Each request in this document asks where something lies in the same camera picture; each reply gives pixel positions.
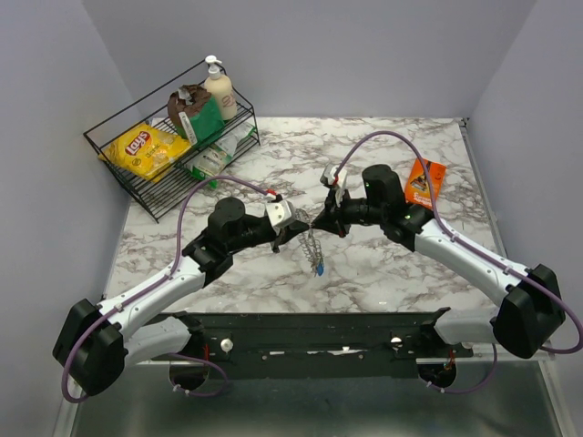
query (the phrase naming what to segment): white bottle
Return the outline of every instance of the white bottle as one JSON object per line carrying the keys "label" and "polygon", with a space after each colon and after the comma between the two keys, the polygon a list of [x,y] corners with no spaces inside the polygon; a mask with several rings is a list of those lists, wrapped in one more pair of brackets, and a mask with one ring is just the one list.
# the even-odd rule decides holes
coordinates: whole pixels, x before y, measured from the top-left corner
{"label": "white bottle", "polygon": [[222,64],[222,62],[217,57],[213,55],[207,56],[205,62],[209,64],[209,77],[204,81],[204,87],[217,100],[222,119],[231,120],[237,115],[237,102],[233,93],[233,84],[227,76],[220,72],[217,64]]}

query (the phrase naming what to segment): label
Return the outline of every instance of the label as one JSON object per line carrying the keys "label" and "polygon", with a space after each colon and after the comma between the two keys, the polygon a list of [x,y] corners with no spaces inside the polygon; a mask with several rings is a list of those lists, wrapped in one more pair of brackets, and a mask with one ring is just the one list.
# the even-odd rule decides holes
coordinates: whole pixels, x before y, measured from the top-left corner
{"label": "label", "polygon": [[186,136],[189,138],[190,145],[194,146],[195,144],[197,144],[198,140],[196,134],[194,133],[194,129],[190,124],[189,116],[186,115],[186,112],[182,111],[179,112],[179,117],[180,121],[182,122],[182,128],[184,128],[184,132],[186,133]]}
{"label": "label", "polygon": [[132,139],[131,143],[126,146],[126,153],[134,157],[149,139],[150,136],[148,132],[144,130],[140,131],[138,136]]}
{"label": "label", "polygon": [[196,167],[209,176],[217,176],[227,163],[225,152],[209,147],[199,156]]}
{"label": "label", "polygon": [[179,88],[179,99],[180,100],[184,100],[187,105],[192,105],[193,104],[193,102],[192,102],[192,96],[186,90],[186,88],[183,88],[182,86]]}
{"label": "label", "polygon": [[413,202],[423,205],[426,208],[431,208],[431,199],[419,196],[419,193],[413,193]]}
{"label": "label", "polygon": [[236,100],[235,96],[233,95],[233,92],[231,91],[228,96],[224,96],[220,100],[220,102],[223,105],[223,107],[232,107],[233,105],[235,105]]}

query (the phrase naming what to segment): tabletop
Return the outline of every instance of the tabletop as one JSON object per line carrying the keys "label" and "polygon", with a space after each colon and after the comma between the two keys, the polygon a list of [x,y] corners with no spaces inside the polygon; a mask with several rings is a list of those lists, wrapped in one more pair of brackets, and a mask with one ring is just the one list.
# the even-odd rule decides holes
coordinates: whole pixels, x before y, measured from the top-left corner
{"label": "tabletop", "polygon": [[[327,188],[323,168],[339,163],[350,147],[375,130],[394,130],[409,137],[425,158],[447,167],[437,200],[441,215],[466,237],[495,250],[492,229],[476,175],[453,119],[427,118],[278,118],[259,117],[261,147],[230,166],[226,173],[274,188],[312,219],[322,209]],[[364,196],[362,171],[387,164],[406,181],[414,162],[407,145],[394,137],[375,137],[348,162],[347,188]],[[262,196],[221,181],[205,188],[189,203],[182,246],[207,225],[221,198],[235,196],[248,213],[263,214]],[[166,267],[173,259],[179,207],[159,224],[133,202],[116,255],[106,296],[117,296]],[[325,269],[314,276],[297,240],[274,254],[268,245],[234,257],[233,267],[207,288],[168,310],[200,312],[366,312],[432,311],[442,307],[469,309],[492,305],[479,290],[432,259],[388,240],[378,227],[351,228],[339,239],[316,230]]]}

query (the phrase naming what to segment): orange snack bag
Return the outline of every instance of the orange snack bag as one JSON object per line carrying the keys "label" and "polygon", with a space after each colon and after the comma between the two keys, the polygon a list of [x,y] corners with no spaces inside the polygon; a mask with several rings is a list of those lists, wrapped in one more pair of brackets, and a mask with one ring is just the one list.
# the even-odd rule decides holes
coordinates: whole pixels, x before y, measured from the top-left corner
{"label": "orange snack bag", "polygon": [[[445,166],[437,162],[428,161],[427,159],[424,161],[429,170],[429,177],[434,187],[435,198],[437,198],[441,184],[444,181]],[[425,174],[419,159],[415,160],[411,169],[411,175],[409,175],[409,180],[407,180],[407,185],[404,188],[404,198],[407,202],[418,203],[419,205],[432,209],[429,186],[425,180]]]}

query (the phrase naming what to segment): lays chip bag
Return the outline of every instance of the lays chip bag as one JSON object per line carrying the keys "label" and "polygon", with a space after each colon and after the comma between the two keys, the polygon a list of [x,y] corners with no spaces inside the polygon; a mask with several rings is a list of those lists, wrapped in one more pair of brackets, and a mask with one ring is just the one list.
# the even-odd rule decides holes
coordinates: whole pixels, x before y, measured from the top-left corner
{"label": "lays chip bag", "polygon": [[157,183],[189,149],[188,140],[141,123],[115,139],[103,154],[113,164]]}

